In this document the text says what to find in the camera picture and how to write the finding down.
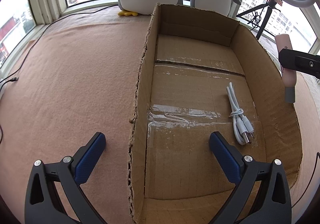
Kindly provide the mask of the pink small bottle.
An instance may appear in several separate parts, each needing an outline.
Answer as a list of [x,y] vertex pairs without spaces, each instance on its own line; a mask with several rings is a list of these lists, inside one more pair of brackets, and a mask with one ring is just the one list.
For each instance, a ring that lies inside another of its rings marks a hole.
[[[278,59],[280,59],[280,52],[283,49],[292,49],[291,40],[288,34],[280,34],[275,36],[275,41],[278,50]],[[285,86],[285,102],[289,104],[294,104],[296,101],[295,86],[297,83],[297,73],[296,71],[281,68],[281,77]]]

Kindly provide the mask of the brown cardboard box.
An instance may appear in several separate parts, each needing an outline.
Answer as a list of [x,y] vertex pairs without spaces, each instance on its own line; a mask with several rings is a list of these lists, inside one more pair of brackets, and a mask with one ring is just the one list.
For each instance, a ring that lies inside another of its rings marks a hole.
[[137,80],[128,163],[133,223],[208,223],[233,185],[209,149],[281,160],[297,181],[302,136],[280,72],[248,28],[216,12],[159,4]]

